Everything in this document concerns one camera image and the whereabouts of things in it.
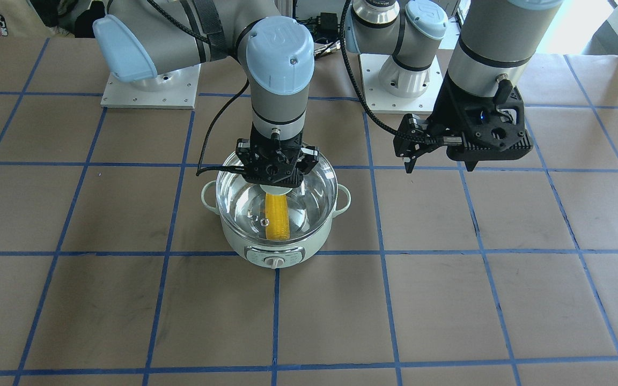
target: pot handle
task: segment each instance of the pot handle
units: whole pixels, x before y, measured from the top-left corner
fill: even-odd
[[[206,195],[209,188],[211,188],[211,186],[214,186],[215,183],[216,183],[216,180],[209,181],[208,183],[206,183],[206,185],[204,185],[204,188],[202,188],[202,193],[200,195],[200,198],[202,198],[202,204],[204,205],[205,208],[212,211],[217,216],[220,216],[220,212],[218,212],[218,208],[212,207],[211,205],[207,204],[207,200],[206,198],[204,198],[204,195]]]
[[[350,205],[351,205],[350,190],[348,190],[348,188],[346,186],[341,185],[341,184],[338,184],[338,190],[342,190],[343,192],[345,192],[345,195],[348,197],[348,203],[346,203],[345,206],[342,207],[341,209],[334,210],[333,211],[333,218],[340,216],[342,213],[345,213],[345,210],[350,208]]]

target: tiled surface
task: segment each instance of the tiled surface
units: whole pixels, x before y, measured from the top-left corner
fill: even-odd
[[[618,386],[618,363],[555,363],[519,366],[526,386]]]
[[[491,255],[518,358],[616,354],[575,254]]]
[[[194,176],[237,63],[204,64],[193,113],[103,112],[98,52],[0,39],[0,384],[618,385],[617,58],[535,55],[539,149],[412,174],[320,59],[305,139],[352,206],[274,272],[235,256],[199,200],[216,174]],[[205,163],[248,136],[249,104]]]

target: white mounting plate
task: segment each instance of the white mounting plate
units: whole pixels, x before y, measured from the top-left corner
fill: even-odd
[[[431,113],[436,104],[437,94],[442,86],[442,74],[437,57],[433,59],[429,71],[426,92],[418,98],[400,98],[388,93],[378,81],[378,73],[388,55],[361,54],[361,78],[364,85],[364,98],[374,113]]]
[[[108,76],[101,105],[108,108],[194,108],[200,65],[179,69],[155,79],[123,83]]]

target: white pot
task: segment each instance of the white pot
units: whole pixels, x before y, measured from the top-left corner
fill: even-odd
[[[234,164],[235,161],[237,161],[236,157],[234,159],[232,157],[234,157],[234,154],[229,157],[226,164]],[[312,171],[312,173],[325,173],[327,175],[329,173],[333,173],[333,175],[330,176],[330,184],[326,185],[326,190],[328,190],[328,193],[322,193],[319,195],[323,199],[330,196],[329,202],[327,203],[329,207],[324,208],[324,210],[321,211],[323,214],[316,219],[310,227],[305,225],[307,228],[306,234],[298,232],[296,235],[297,237],[290,237],[287,241],[267,240],[256,234],[251,234],[251,232],[245,232],[241,227],[233,224],[234,220],[231,220],[231,218],[242,218],[242,220],[245,221],[247,218],[239,216],[233,217],[231,215],[226,215],[226,213],[222,214],[219,206],[225,205],[226,201],[223,196],[226,195],[226,193],[230,193],[231,190],[230,186],[226,184],[230,183],[232,178],[241,179],[242,176],[231,176],[228,173],[220,173],[215,181],[211,181],[204,185],[201,192],[201,200],[204,207],[221,217],[223,234],[225,235],[226,240],[228,240],[228,244],[230,244],[235,252],[237,252],[244,259],[258,266],[264,266],[272,269],[293,266],[302,261],[306,261],[311,256],[314,256],[314,254],[316,254],[316,252],[323,247],[323,244],[328,238],[331,225],[333,224],[333,218],[338,217],[341,213],[345,212],[351,204],[350,190],[334,181],[335,177],[333,167],[330,166],[327,161],[323,161],[322,167],[323,169],[316,166],[314,169],[317,170]],[[216,186],[216,206],[209,205],[204,198],[206,192],[213,186]],[[345,193],[348,200],[347,204],[341,209],[336,209],[338,191]]]

